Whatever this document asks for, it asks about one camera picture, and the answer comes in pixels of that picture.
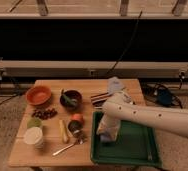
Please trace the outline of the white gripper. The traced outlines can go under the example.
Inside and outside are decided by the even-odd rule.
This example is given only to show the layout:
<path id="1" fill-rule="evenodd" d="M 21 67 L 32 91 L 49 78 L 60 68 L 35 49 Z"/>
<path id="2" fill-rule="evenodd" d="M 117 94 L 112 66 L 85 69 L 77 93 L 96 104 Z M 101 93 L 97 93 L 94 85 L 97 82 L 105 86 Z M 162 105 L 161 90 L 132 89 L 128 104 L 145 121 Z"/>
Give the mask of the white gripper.
<path id="1" fill-rule="evenodd" d="M 107 134 L 111 140 L 116 140 L 120 126 L 121 121 L 119 119 L 103 115 L 99 122 L 96 134 Z"/>

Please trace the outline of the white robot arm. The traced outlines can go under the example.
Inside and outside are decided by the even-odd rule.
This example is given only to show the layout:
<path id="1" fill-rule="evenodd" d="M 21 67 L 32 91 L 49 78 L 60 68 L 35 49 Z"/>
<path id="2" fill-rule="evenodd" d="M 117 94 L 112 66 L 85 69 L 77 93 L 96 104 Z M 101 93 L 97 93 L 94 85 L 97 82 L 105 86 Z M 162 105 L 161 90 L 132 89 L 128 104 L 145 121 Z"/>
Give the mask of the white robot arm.
<path id="1" fill-rule="evenodd" d="M 188 109 L 135 105 L 126 92 L 120 91 L 104 102 L 102 112 L 97 133 L 108 133 L 113 140 L 116 140 L 122 120 L 188 138 Z"/>

